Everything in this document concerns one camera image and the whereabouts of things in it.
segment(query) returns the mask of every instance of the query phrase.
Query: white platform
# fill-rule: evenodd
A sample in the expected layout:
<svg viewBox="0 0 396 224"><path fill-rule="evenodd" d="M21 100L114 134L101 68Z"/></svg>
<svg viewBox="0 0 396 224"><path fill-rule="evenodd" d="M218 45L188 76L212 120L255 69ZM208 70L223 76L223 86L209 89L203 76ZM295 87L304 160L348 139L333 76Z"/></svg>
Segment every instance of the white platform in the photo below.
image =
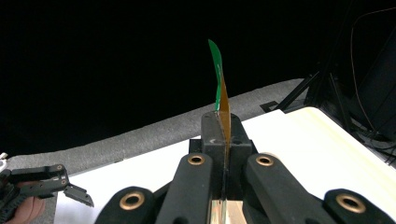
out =
<svg viewBox="0 0 396 224"><path fill-rule="evenodd" d="M396 171L315 108L274 111L243 122L259 152L276 155L300 183L323 199L330 189L351 189L396 220ZM58 194L55 223L94 223L119 190L155 191L172 180L189 141L70 177L88 191L90 208Z"/></svg>

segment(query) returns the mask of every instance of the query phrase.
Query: white table surface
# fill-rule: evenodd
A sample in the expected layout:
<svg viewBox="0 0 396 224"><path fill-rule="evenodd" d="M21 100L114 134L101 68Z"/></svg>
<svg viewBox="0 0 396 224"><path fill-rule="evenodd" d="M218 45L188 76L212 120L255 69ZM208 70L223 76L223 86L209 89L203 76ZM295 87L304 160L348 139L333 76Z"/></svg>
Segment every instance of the white table surface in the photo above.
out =
<svg viewBox="0 0 396 224"><path fill-rule="evenodd" d="M277 110L243 125L258 151L281 159L311 194L323 199L330 189L351 189L396 220L396 171L319 110L308 107L287 115ZM59 193L55 223L94 223L109 199L127 187L155 191L172 180L188 150L187 140L71 176L95 207Z"/></svg>

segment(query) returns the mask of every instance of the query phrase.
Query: human hand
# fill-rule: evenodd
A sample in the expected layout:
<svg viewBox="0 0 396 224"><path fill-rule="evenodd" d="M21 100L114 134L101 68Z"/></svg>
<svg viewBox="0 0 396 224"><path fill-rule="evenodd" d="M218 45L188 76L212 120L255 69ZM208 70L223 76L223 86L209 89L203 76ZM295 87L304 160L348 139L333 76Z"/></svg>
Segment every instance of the human hand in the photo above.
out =
<svg viewBox="0 0 396 224"><path fill-rule="evenodd" d="M18 185L22 187L24 185L29 185L34 182L23 182ZM46 207L45 200L39 199L37 197L27 198L21 205L15 210L14 217L7 222L7 224L25 224L33 221L35 218L43 214Z"/></svg>

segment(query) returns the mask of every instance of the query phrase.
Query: gray fabric surface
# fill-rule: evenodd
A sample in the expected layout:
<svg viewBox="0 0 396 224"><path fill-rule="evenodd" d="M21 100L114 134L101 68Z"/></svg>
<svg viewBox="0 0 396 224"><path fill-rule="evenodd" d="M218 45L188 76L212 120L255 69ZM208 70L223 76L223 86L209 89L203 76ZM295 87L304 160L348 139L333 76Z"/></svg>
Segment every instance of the gray fabric surface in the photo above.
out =
<svg viewBox="0 0 396 224"><path fill-rule="evenodd" d="M231 111L241 120L257 117L264 113L260 105L271 101L279 103L301 81L301 79L288 80L235 96L230 99ZM201 130L201 116L213 109L214 105L207 105L82 147L29 156L16 156L9 160L8 168L27 168L62 163L70 175L83 172L197 136ZM34 223L53 223L55 205L56 199L47 201L46 213Z"/></svg>

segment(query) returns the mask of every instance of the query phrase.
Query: black background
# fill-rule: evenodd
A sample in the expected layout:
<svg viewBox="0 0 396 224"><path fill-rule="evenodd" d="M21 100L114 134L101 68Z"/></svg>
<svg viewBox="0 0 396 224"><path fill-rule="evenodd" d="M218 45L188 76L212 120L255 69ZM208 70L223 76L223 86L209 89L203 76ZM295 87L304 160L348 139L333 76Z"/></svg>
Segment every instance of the black background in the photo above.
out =
<svg viewBox="0 0 396 224"><path fill-rule="evenodd" d="M0 1L0 150L81 146L313 72L335 1Z"/></svg>

